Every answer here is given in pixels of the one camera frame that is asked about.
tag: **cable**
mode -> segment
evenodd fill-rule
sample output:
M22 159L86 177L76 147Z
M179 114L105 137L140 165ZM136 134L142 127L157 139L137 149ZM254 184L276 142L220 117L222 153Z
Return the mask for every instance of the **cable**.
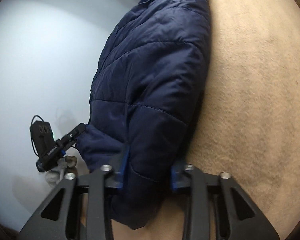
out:
M30 137L31 137L31 145L32 145L32 149L33 149L34 154L35 154L36 156L39 157L39 155L36 153L36 151L35 151L35 149L34 149L33 139L32 139L32 130L31 130L32 125L33 125L33 121L34 121L34 119L35 119L36 117L38 117L39 119L41 119L42 122L44 122L44 120L41 118L41 116L35 115L35 116L32 118L31 124L30 124Z

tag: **small device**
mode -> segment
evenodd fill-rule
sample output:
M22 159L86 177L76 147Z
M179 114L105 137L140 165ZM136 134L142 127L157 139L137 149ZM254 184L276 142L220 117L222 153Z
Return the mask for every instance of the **small device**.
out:
M33 122L38 117L41 121ZM80 123L71 132L56 141L53 138L50 123L45 122L38 115L34 116L30 125L30 136L34 153L39 157L36 166L39 172L49 171L56 167L57 161L72 147L76 138L85 131L85 124Z

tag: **black metal frame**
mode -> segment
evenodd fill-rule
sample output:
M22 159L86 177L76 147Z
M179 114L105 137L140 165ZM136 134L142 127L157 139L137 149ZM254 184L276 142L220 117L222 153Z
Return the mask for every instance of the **black metal frame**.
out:
M18 240L82 240L82 194L89 193L86 240L113 240L110 202L121 190L129 148L116 155L110 166L89 175L63 179L41 203L18 235ZM268 219L227 172L203 173L182 160L171 169L171 189L188 195L183 240L210 239L209 197L216 214L217 240L279 240Z

